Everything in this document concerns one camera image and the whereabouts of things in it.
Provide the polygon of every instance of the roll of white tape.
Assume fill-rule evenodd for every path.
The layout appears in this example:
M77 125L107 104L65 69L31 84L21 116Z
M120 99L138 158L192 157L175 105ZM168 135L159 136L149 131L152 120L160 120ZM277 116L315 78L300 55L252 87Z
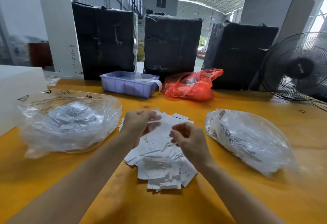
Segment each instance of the roll of white tape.
M148 83L150 83L150 82L155 82L158 85L158 87L159 87L159 92L161 92L161 90L162 90L162 83L161 83L160 80L151 80Z

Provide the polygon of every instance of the pile of paper labels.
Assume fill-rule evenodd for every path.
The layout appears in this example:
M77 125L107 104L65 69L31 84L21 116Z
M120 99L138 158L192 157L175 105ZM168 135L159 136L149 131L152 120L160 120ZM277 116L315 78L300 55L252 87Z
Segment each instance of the pile of paper labels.
M139 145L132 149L124 162L138 167L137 178L148 180L147 188L156 190L186 187L197 171L183 155L181 148L170 142L169 133L175 124L188 121L179 114L162 116L161 126L141 137Z

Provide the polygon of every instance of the electric fan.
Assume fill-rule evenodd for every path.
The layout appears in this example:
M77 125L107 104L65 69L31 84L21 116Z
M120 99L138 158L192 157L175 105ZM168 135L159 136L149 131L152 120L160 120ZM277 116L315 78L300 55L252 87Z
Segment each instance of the electric fan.
M290 36L264 57L259 79L273 95L294 101L327 94L327 33Z

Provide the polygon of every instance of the forearm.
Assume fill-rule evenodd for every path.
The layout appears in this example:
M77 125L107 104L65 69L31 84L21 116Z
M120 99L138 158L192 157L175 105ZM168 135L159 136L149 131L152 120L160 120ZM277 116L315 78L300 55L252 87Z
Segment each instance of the forearm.
M35 198L7 223L79 223L132 147L117 135L83 164Z
M237 224L285 223L216 164L205 165L199 172L215 189Z

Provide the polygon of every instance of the black box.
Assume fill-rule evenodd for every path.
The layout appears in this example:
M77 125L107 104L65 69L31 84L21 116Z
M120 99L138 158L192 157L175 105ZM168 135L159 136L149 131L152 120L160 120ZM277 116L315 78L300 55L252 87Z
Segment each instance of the black box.
M134 72L137 57L136 13L73 2L73 13L86 80L113 71Z
M213 81L213 88L247 90L277 32L277 27L265 25L213 24L202 65L202 70L224 70Z
M202 19L168 15L145 16L144 73L166 76L193 72L202 29Z

